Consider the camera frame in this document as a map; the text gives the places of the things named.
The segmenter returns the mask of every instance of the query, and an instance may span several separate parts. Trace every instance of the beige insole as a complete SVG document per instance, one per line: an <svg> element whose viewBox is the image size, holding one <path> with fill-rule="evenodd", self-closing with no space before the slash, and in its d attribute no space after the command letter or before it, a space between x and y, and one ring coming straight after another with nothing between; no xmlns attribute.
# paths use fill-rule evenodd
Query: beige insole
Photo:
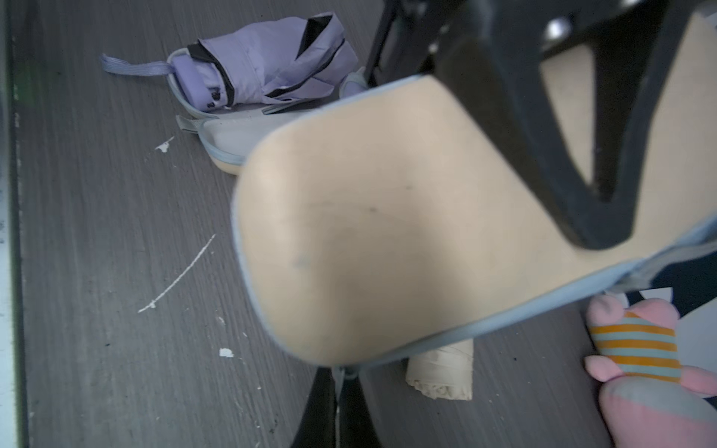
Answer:
<svg viewBox="0 0 717 448"><path fill-rule="evenodd" d="M543 65L583 171L589 66L584 49ZM563 238L433 77L299 119L258 145L235 196L257 311L297 357L360 363L649 256L717 211L716 119L717 36L693 19L653 121L634 236L599 252Z"/></svg>

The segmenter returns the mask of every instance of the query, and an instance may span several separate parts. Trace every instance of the white paint speck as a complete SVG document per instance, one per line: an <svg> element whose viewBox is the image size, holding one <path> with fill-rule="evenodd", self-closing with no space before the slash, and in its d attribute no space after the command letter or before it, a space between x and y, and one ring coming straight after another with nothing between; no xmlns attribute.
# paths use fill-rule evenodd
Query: white paint speck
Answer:
<svg viewBox="0 0 717 448"><path fill-rule="evenodd" d="M212 238L209 238L209 241L206 242L206 244L204 245L204 247L201 248L201 250L200 250L199 253L196 255L196 257L191 261L191 263L189 263L189 266L186 267L186 269L179 275L179 277L177 277L176 279L174 279L174 281L171 283L171 285L169 285L164 291L162 291L162 293L161 293L160 295L158 295L157 297L155 297L154 300L152 300L151 302L149 302L149 305L145 306L144 308L142 308L141 310L139 310L137 313L142 313L143 311L147 311L149 308L157 308L156 305L154 305L154 304L157 303L157 301L158 301L159 299L161 299L162 297L164 297L164 295L165 295L167 292L169 292L169 290L172 289L172 288L174 287L174 285L176 285L177 283L179 283L179 280L181 280L181 278L184 277L184 275L185 275L187 272L189 272L189 270L194 266L194 264L197 262L197 260L199 260L199 258L201 257L201 255L202 255L202 254L204 253L204 251L207 249L207 247L209 247L209 245L212 243L212 240L214 239L214 237L215 237L216 235L217 235L217 234L213 234L213 235L212 235Z"/></svg>
<svg viewBox="0 0 717 448"><path fill-rule="evenodd" d="M160 146L157 146L155 149L159 149L163 153L166 153L167 150L169 149L169 142L171 142L172 140L174 140L174 135L169 140L162 143Z"/></svg>

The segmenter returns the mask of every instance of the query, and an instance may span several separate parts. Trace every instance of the striped fabric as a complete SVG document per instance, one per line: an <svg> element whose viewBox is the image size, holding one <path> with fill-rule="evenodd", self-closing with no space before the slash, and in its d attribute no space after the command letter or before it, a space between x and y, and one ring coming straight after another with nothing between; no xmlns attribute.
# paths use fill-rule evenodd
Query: striped fabric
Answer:
<svg viewBox="0 0 717 448"><path fill-rule="evenodd" d="M600 354L612 359L625 375L680 382L682 366L677 357L674 330L630 311L614 325L589 330Z"/></svg>

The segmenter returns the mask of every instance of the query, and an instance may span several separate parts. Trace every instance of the pink plush toy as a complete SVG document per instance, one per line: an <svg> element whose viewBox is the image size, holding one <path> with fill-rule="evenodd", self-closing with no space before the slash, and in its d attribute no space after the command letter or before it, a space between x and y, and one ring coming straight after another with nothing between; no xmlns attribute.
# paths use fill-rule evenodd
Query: pink plush toy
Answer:
<svg viewBox="0 0 717 448"><path fill-rule="evenodd" d="M679 317L662 299L626 310L609 295L590 301L587 322L600 355L586 357L585 369L605 383L600 409L617 448L717 448L717 411L696 395L717 395L717 375L680 365Z"/></svg>

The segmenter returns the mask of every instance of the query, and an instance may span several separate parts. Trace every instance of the gray floor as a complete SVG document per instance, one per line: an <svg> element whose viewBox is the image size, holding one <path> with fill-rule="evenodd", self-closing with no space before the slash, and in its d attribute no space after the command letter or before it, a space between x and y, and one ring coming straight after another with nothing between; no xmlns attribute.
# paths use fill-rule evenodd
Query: gray floor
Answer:
<svg viewBox="0 0 717 448"><path fill-rule="evenodd" d="M197 37L334 10L365 60L380 0L11 7L30 446L287 447L313 369L269 341L246 301L229 231L234 178L178 132L183 110L164 80L104 74L98 55L158 60ZM154 150L172 136L168 153ZM400 363L366 373L385 446L608 447L578 308L479 339L472 402L420 396Z"/></svg>

